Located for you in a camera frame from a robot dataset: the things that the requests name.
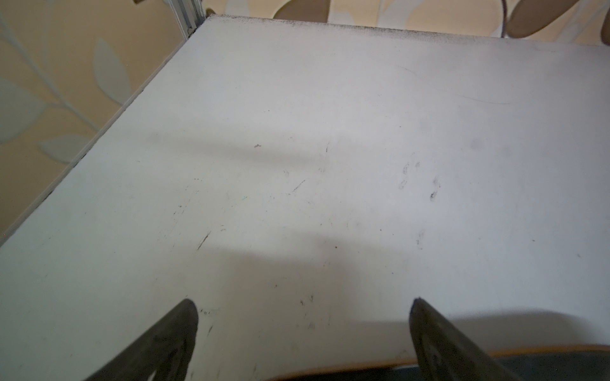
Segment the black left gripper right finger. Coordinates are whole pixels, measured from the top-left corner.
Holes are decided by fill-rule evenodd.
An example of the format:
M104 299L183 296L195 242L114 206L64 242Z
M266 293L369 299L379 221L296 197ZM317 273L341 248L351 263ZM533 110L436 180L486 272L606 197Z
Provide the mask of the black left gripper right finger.
M422 298L409 314L411 340L425 380L518 380Z

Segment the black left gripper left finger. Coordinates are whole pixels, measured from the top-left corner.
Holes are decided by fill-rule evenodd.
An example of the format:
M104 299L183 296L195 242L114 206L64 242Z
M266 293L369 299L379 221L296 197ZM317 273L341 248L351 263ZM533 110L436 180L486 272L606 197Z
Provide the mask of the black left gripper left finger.
M184 380L195 348L199 314L186 298L89 380Z

